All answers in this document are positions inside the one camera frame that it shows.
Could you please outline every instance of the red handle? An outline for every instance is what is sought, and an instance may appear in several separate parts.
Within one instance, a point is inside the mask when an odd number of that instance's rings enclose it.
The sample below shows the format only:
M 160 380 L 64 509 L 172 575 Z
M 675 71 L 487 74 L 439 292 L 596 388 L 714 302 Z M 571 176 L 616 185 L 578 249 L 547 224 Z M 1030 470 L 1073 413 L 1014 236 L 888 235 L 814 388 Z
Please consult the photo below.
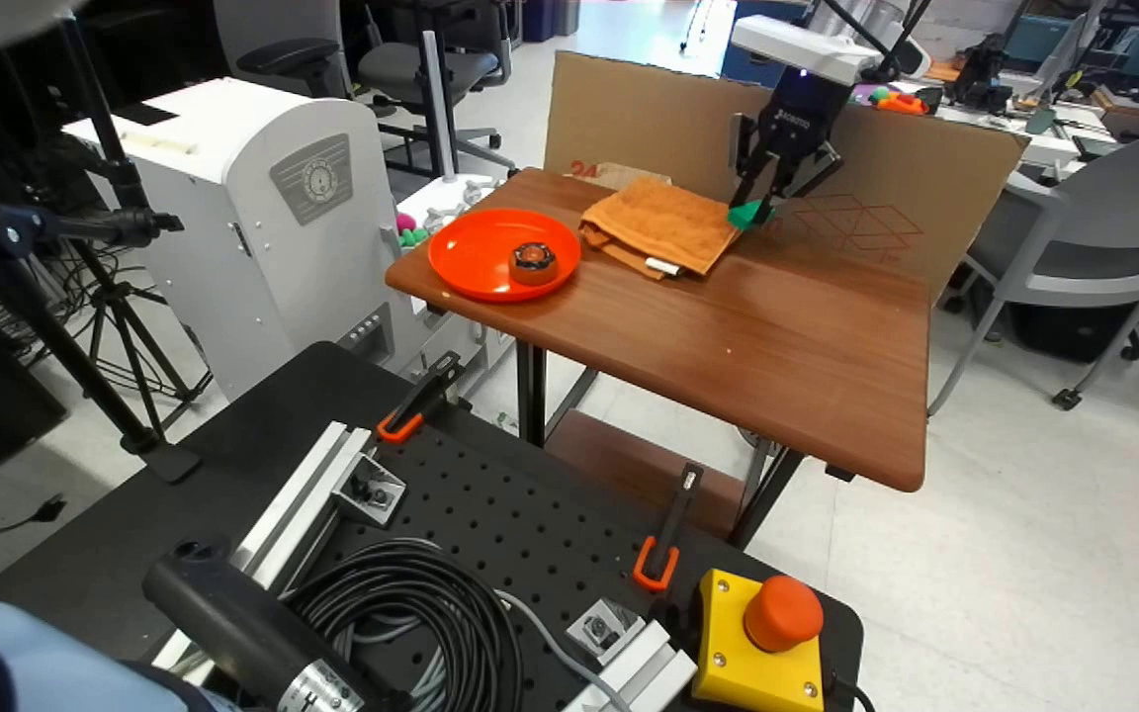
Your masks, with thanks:
M 644 592 L 664 599 L 664 592 L 674 590 L 674 582 L 675 582 L 675 570 L 679 570 L 679 545 L 674 545 L 674 549 L 664 553 L 664 565 L 661 565 L 658 579 L 644 575 L 652 549 L 658 549 L 658 540 L 649 534 L 649 540 L 641 541 L 636 562 L 635 562 L 635 582 L 636 582 Z
M 412 420 L 404 420 L 400 427 L 391 427 L 387 420 L 375 423 L 375 438 L 381 442 L 406 442 L 416 433 L 424 427 L 424 413 L 416 413 Z

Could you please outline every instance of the cardboard piece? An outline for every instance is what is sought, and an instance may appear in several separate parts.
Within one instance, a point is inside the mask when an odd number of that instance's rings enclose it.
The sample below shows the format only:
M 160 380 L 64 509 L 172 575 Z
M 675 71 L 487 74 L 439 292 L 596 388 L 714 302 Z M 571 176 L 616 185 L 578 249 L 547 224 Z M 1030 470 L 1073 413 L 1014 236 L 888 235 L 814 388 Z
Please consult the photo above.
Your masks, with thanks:
M 621 165 L 621 164 L 571 164 L 566 178 L 588 184 L 588 185 L 607 185 L 607 189 L 625 189 L 635 184 L 664 184 L 674 185 L 669 176 L 652 176 L 652 169 L 636 169 L 636 165 Z
M 583 223 L 625 240 L 641 257 L 661 257 L 691 272 L 710 272 L 736 240 L 725 203 L 664 184 L 631 184 L 588 207 Z
M 559 53 L 547 169 L 625 164 L 732 197 L 736 114 L 764 104 L 764 89 Z M 760 228 L 797 261 L 855 261 L 939 302 L 1030 143 L 845 108 L 834 147 L 845 165 Z
M 641 276 L 649 276 L 649 280 L 664 280 L 664 272 L 652 269 L 644 255 L 615 240 L 607 228 L 583 223 L 583 224 L 578 224 L 578 236 L 583 236 L 586 244 L 600 249 L 607 257 L 615 257 L 616 267 L 625 267 L 625 269 L 635 269 L 635 272 L 641 272 Z

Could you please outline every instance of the white printer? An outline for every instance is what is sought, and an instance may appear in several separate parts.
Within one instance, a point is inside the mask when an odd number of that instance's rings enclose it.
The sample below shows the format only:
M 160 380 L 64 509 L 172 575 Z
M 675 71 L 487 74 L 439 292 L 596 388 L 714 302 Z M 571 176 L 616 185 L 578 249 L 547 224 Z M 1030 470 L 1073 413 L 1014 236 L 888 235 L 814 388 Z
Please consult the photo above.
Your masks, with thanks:
M 188 224 L 141 261 L 231 400 L 315 339 L 400 377 L 447 348 L 479 358 L 479 326 L 385 284 L 400 244 L 370 108 L 213 79 L 116 114 L 116 132 L 151 207 Z M 91 123 L 69 135 L 94 147 Z

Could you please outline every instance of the office chair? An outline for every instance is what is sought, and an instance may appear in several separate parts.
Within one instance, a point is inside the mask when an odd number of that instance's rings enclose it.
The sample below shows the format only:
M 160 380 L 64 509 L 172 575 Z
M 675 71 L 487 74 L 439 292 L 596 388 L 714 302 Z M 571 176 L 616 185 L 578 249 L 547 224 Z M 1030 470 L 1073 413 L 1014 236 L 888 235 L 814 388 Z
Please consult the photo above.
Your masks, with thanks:
M 1130 306 L 1129 319 L 1105 348 L 1105 358 L 1079 377 L 1079 385 L 1051 394 L 1073 413 L 1079 391 L 1118 352 L 1139 326 L 1139 143 L 1092 164 L 1055 189 L 1014 176 L 980 236 L 965 255 L 968 276 L 992 284 L 992 302 L 980 311 L 975 339 L 955 364 L 951 380 L 930 404 L 930 414 L 955 394 L 965 364 L 992 331 L 1006 306 L 1047 310 L 1113 310 Z
M 1006 40 L 1006 66 L 1021 74 L 1035 74 L 1041 65 L 1068 35 L 1073 21 L 1062 16 L 1021 16 Z
M 296 96 L 352 96 L 335 0 L 213 0 L 234 74 Z
M 213 71 L 205 53 L 218 48 L 218 35 L 188 6 L 87 6 L 81 21 L 111 108 L 178 91 Z
M 420 33 L 437 33 L 439 35 L 439 66 L 445 66 L 445 91 L 447 91 L 447 135 L 454 151 L 476 155 L 482 164 L 500 164 L 505 169 L 516 169 L 512 160 L 495 155 L 501 147 L 500 132 L 489 128 L 476 128 L 476 132 L 454 132 L 454 104 L 472 91 L 505 82 L 512 74 L 512 48 L 505 48 L 505 0 L 381 0 L 370 6 L 381 9 L 387 16 L 385 25 L 385 40 L 375 48 L 370 48 L 358 60 L 358 79 L 362 89 L 372 89 L 381 96 L 387 96 L 397 108 L 412 110 L 412 114 L 429 114 L 429 66 L 424 66 L 424 48 L 420 48 Z M 430 132 L 404 132 L 404 128 L 385 128 L 387 135 L 400 135 L 406 143 L 430 143 Z

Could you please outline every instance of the red button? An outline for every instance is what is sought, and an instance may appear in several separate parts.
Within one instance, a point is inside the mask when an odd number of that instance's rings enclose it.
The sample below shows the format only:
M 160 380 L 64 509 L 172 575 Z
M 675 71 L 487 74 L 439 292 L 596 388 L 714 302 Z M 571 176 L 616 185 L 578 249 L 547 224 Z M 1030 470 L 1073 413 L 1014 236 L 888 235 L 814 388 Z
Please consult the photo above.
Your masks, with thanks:
M 797 579 L 768 579 L 754 600 L 743 608 L 743 634 L 764 652 L 797 648 L 822 634 L 818 599 Z

